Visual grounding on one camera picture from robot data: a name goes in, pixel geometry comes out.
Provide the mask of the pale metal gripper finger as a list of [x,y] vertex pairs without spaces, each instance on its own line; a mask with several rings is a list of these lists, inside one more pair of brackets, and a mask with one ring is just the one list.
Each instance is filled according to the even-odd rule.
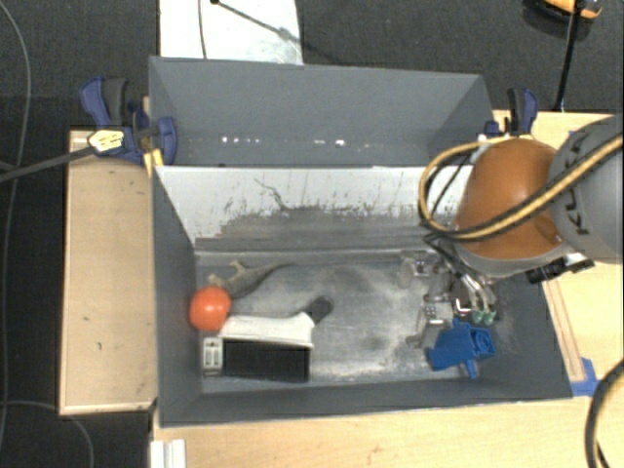
[[432,330],[445,328],[451,321],[451,308],[446,303],[424,303],[418,310],[415,333],[405,338],[406,345],[419,348]]
[[408,289],[412,283],[427,275],[426,261],[424,257],[401,258],[397,273],[397,286],[400,289]]

